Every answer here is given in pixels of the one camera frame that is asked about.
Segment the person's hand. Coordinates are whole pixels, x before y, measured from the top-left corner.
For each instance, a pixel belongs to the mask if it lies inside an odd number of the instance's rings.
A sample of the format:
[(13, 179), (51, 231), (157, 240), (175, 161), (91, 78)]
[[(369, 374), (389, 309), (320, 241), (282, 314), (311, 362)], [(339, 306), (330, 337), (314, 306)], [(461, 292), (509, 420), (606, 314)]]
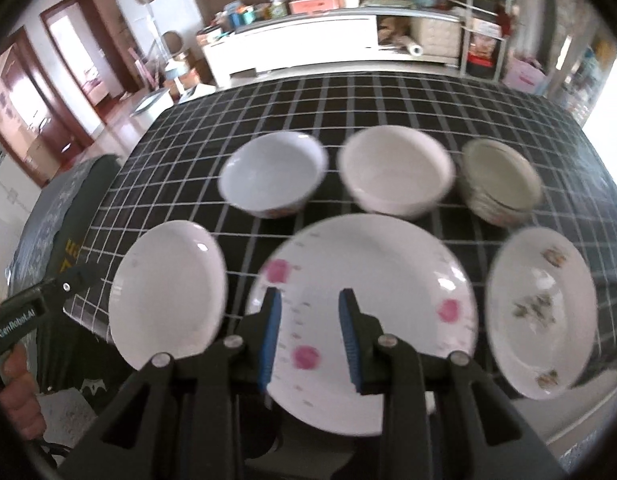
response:
[(28, 370), (28, 354), (16, 344), (0, 368), (5, 385), (0, 390), (0, 405), (25, 441), (43, 437), (47, 424), (37, 399), (35, 378)]

